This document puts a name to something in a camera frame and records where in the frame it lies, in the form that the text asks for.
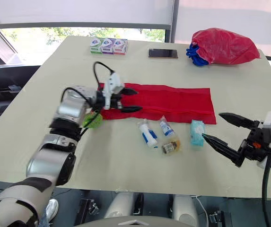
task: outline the tissue box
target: tissue box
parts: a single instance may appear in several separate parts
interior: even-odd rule
[[[128,40],[127,39],[116,39],[113,44],[113,53],[125,55],[127,52]]]
[[[106,54],[113,54],[113,44],[115,42],[115,39],[106,38],[102,42],[101,45],[101,51],[102,53]]]
[[[203,147],[204,138],[202,133],[205,133],[205,124],[202,121],[192,120],[191,122],[191,144]]]
[[[93,38],[90,43],[90,52],[102,54],[101,45],[103,41],[103,38]]]

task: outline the floor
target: floor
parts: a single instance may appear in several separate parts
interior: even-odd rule
[[[0,182],[0,189],[8,187],[9,183]],[[52,196],[59,202],[57,216],[51,221],[52,227],[72,227],[82,198],[94,199],[100,211],[95,216],[87,215],[86,222],[103,218],[111,201],[116,196],[115,192],[87,191],[77,189],[55,188]],[[200,196],[203,206],[208,214],[216,210],[230,212],[233,227],[265,227],[260,199],[233,199],[224,197]],[[143,215],[168,217],[168,194],[144,194]],[[206,216],[203,209],[194,198],[194,204],[199,215],[200,226],[206,226]],[[271,222],[271,201],[267,201]]]

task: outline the red bag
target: red bag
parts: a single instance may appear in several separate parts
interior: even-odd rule
[[[169,122],[191,123],[192,120],[205,124],[216,124],[209,88],[174,88],[164,85],[125,84],[133,88],[136,95],[123,96],[122,105],[139,105],[143,109],[133,113],[120,110],[102,110],[106,120],[127,117],[159,120],[163,115]]]
[[[260,58],[253,41],[248,37],[220,28],[201,30],[192,36],[198,45],[198,55],[209,64],[240,64]]]

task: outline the light blue package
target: light blue package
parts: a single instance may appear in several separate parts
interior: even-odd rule
[[[205,124],[202,121],[192,120],[191,122],[191,144],[203,147],[204,138],[202,133],[205,133]]]

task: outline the blue drawstring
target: blue drawstring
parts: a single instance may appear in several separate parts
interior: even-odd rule
[[[194,65],[197,66],[208,65],[209,63],[203,58],[201,58],[196,52],[198,49],[199,49],[198,45],[193,46],[192,44],[190,44],[189,49],[186,49],[187,51],[186,55],[189,56],[189,58],[192,58]]]

